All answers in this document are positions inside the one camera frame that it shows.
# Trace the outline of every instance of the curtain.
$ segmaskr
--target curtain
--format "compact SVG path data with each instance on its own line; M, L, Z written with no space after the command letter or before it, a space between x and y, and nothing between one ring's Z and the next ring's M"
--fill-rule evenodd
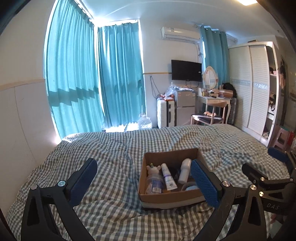
M201 27L202 40L205 44L205 66L211 66L218 74L219 83L229 82L229 50L226 33Z
M145 110L139 25L99 29L99 73L109 127L137 122Z
M60 137L101 131L104 114L99 98L94 26L74 0L57 2L44 59L48 100Z

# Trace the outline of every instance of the gingham fabric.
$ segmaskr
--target gingham fabric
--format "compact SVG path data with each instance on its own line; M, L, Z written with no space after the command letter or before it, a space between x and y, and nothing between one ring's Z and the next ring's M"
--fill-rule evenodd
M66 180L91 157L97 160L98 172L74 210L95 240L193 240L213 212L206 202L169 210L145 210L137 195L144 153L189 148L200 148L211 170L233 186L250 184L241 171L246 162L269 179L288 176L286 167L268 156L266 147L229 125L75 134L66 137L31 173L8 212L7 222L20 240L30 186L36 183L48 187ZM70 240L55 208L52 210L63 238ZM235 208L218 240L227 234L234 214ZM268 231L270 215L266 213Z

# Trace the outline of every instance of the white tube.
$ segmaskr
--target white tube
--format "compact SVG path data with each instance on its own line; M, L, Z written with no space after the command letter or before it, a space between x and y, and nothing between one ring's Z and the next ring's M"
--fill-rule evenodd
M165 178L165 184L167 186L167 190L170 191L178 188L165 163L161 164L161 169L163 171L163 176Z
M183 185L185 183L187 183L188 176L189 176L189 173L190 173L191 161L192 161L191 159L186 158L182 162L181 173L180 173L180 177L179 177L178 183L183 184Z

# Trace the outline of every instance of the louvered door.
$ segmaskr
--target louvered door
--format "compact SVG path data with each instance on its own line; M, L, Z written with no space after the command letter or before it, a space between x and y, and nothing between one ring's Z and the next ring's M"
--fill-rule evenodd
M269 100L269 64L265 45L250 46L253 68L253 98L248 128L262 135Z
M235 125L248 127L252 103L252 62L249 46L229 49L230 78L237 92Z

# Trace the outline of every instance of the red object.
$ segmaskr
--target red object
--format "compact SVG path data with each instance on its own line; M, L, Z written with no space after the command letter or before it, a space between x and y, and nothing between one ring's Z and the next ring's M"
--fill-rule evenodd
M292 142L293 142L293 139L294 139L295 135L293 132L290 132L290 137L289 137L289 140L288 140L288 145L291 146L292 145Z

